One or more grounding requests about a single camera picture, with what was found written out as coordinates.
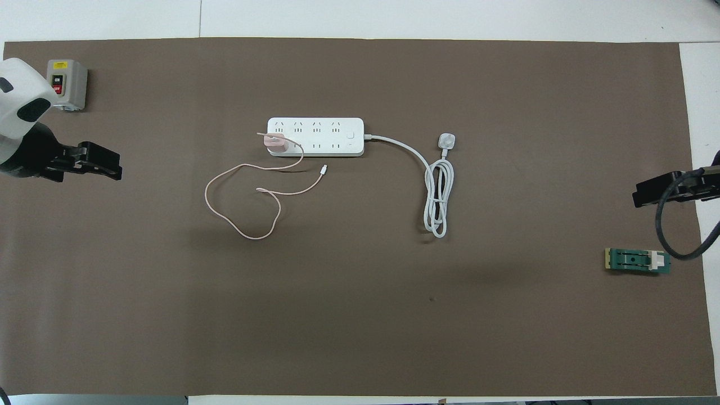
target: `switch box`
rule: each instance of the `switch box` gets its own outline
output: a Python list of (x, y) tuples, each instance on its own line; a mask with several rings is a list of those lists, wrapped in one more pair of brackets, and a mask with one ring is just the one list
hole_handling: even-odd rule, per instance
[(85, 108), (88, 70), (78, 61), (53, 59), (48, 62), (48, 82), (58, 98), (53, 106), (65, 111)]
[[(302, 145), (306, 156), (351, 157), (365, 152), (365, 124), (360, 118), (274, 117), (267, 133), (281, 133)], [(286, 151), (268, 148), (272, 156), (300, 156), (300, 148), (288, 142)]]

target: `black button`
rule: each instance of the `black button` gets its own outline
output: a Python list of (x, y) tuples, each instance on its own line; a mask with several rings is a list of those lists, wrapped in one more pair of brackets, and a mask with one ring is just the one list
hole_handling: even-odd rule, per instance
[(17, 117), (23, 121), (34, 123), (41, 115), (45, 114), (45, 111), (48, 111), (48, 108), (50, 108), (50, 102), (46, 99), (34, 99), (17, 110)]
[(3, 93), (10, 93), (12, 89), (12, 84), (10, 84), (10, 82), (4, 77), (0, 77), (0, 90), (2, 90)]

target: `power strip cord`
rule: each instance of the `power strip cord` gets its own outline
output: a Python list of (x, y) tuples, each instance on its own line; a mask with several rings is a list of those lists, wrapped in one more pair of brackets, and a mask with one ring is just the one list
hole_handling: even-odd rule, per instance
[[(366, 134), (365, 140), (393, 143), (409, 150), (420, 159), (425, 166), (425, 187), (428, 190), (428, 196), (425, 201), (425, 212), (423, 214), (425, 229), (428, 232), (432, 232), (436, 238), (445, 236), (447, 232), (448, 199), (450, 198), (450, 191), (452, 191), (452, 185), (455, 180), (455, 171), (446, 157), (448, 151), (455, 147), (455, 135), (451, 133), (440, 135), (438, 147), (443, 151), (440, 159), (432, 164), (428, 164), (428, 161), (425, 160), (420, 152), (395, 139)], [(436, 170), (438, 171), (437, 181), (435, 180)]]
[(256, 166), (256, 165), (254, 165), (254, 164), (248, 164), (248, 163), (239, 164), (239, 165), (233, 167), (232, 169), (225, 170), (223, 173), (220, 173), (220, 174), (218, 174), (217, 176), (213, 177), (212, 180), (210, 180), (209, 182), (207, 182), (207, 184), (205, 185), (205, 193), (204, 193), (204, 195), (205, 195), (205, 204), (207, 204), (207, 207), (212, 211), (212, 213), (214, 213), (215, 215), (217, 215), (217, 216), (221, 217), (222, 219), (226, 220), (240, 235), (245, 236), (247, 239), (254, 240), (254, 241), (258, 241), (258, 240), (260, 240), (260, 239), (265, 239), (265, 238), (267, 238), (268, 236), (270, 236), (270, 234), (272, 233), (272, 231), (275, 230), (275, 223), (277, 223), (277, 219), (280, 218), (280, 213), (282, 212), (282, 205), (280, 204), (280, 200), (279, 200), (278, 197), (277, 197), (278, 195), (298, 195), (298, 194), (302, 194), (303, 192), (310, 191), (313, 187), (315, 187), (315, 186), (320, 182), (320, 180), (321, 180), (321, 179), (323, 178), (323, 176), (325, 175), (325, 172), (328, 170), (328, 165), (327, 165), (327, 164), (323, 165), (323, 168), (320, 170), (320, 176), (318, 176), (318, 179), (315, 180), (315, 182), (314, 182), (310, 187), (306, 188), (305, 190), (298, 191), (298, 192), (280, 192), (280, 191), (268, 190), (268, 189), (265, 189), (265, 188), (263, 188), (263, 187), (257, 187), (255, 190), (257, 190), (257, 191), (259, 191), (259, 192), (264, 192), (264, 193), (270, 195), (270, 197), (273, 197), (273, 198), (275, 199), (275, 202), (277, 203), (277, 215), (275, 215), (275, 219), (272, 221), (272, 226), (270, 227), (270, 231), (268, 231), (268, 233), (264, 234), (263, 236), (249, 236), (249, 235), (245, 234), (244, 232), (242, 232), (242, 231), (238, 228), (238, 226), (235, 225), (235, 223), (234, 223), (232, 220), (230, 220), (227, 216), (219, 213), (217, 210), (215, 210), (215, 209), (212, 207), (212, 205), (210, 205), (210, 201), (209, 201), (208, 198), (207, 198), (207, 191), (208, 191), (208, 189), (210, 188), (210, 185), (211, 185), (213, 182), (215, 182), (215, 180), (221, 178), (222, 176), (225, 176), (226, 174), (229, 174), (229, 173), (234, 173), (234, 172), (238, 171), (240, 168), (245, 167), (245, 166), (247, 166), (247, 167), (253, 167), (254, 169), (260, 169), (260, 170), (283, 170), (283, 169), (289, 169), (289, 168), (291, 168), (291, 167), (293, 167), (293, 166), (296, 166), (296, 165), (300, 164), (300, 162), (302, 161), (302, 158), (305, 157), (305, 150), (302, 148), (302, 145), (300, 145), (299, 143), (293, 141), (292, 139), (285, 138), (285, 137), (283, 137), (283, 136), (280, 136), (279, 134), (271, 134), (271, 135), (268, 135), (268, 134), (266, 134), (266, 133), (258, 133), (258, 135), (262, 135), (263, 137), (268, 138), (268, 139), (273, 140), (273, 141), (276, 141), (276, 140), (280, 139), (280, 140), (283, 140), (284, 142), (292, 142), (292, 143), (294, 143), (295, 145), (297, 145), (297, 146), (300, 147), (300, 159), (298, 159), (298, 160), (297, 160), (295, 163), (293, 163), (293, 164), (289, 164), (289, 165), (287, 165), (287, 166), (281, 166), (281, 167), (262, 167), (262, 166)]

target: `gray switch box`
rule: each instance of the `gray switch box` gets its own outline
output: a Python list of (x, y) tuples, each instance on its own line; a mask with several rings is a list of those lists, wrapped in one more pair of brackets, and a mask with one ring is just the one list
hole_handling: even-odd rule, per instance
[(48, 62), (48, 81), (58, 98), (53, 106), (65, 111), (85, 108), (88, 70), (71, 59), (52, 59)]

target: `power strip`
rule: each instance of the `power strip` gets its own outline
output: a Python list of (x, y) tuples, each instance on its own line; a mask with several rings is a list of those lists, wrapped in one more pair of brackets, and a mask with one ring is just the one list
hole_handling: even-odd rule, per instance
[[(273, 117), (268, 134), (280, 133), (302, 145), (306, 156), (351, 157), (365, 152), (365, 124), (360, 118)], [(300, 156), (300, 148), (288, 142), (285, 152), (272, 156)]]

